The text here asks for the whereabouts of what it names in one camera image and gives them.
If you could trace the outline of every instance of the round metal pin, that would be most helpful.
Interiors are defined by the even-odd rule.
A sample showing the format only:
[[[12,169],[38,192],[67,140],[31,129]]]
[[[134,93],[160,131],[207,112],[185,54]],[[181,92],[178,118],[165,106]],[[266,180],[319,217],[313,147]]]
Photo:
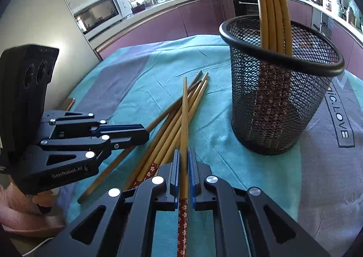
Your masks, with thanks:
[[[151,181],[153,182],[153,184],[161,184],[164,182],[164,178],[162,178],[161,176],[155,176],[152,178]]]
[[[249,193],[253,196],[259,196],[261,193],[261,190],[258,187],[251,187],[249,190]]]
[[[206,181],[209,183],[216,183],[218,181],[218,177],[211,175],[206,178]]]
[[[87,152],[86,153],[86,158],[93,158],[95,156],[95,153],[94,152],[92,152],[92,151],[89,151],[89,152]]]
[[[117,197],[119,194],[121,194],[121,191],[118,188],[112,188],[108,191],[110,197]]]

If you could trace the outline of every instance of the kitchen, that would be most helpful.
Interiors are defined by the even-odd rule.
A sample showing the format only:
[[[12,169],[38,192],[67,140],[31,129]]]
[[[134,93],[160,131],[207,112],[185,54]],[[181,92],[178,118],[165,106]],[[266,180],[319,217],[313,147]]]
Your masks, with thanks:
[[[359,61],[363,56],[362,14],[355,2],[287,2],[292,20],[331,39],[341,50],[346,69],[363,78],[363,65]],[[121,47],[197,34],[217,35],[219,25],[226,19],[258,13],[257,0],[85,0],[69,6],[101,60]],[[149,29],[154,31],[152,35],[145,33]]]

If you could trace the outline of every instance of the black mesh basket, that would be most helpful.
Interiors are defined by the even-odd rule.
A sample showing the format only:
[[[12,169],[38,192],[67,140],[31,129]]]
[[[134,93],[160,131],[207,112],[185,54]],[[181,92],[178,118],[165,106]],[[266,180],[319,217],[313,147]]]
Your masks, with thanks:
[[[344,59],[322,34],[291,22],[293,57],[260,47],[259,16],[225,21],[220,35],[230,46],[231,124],[247,148],[266,155],[286,152],[319,107]]]

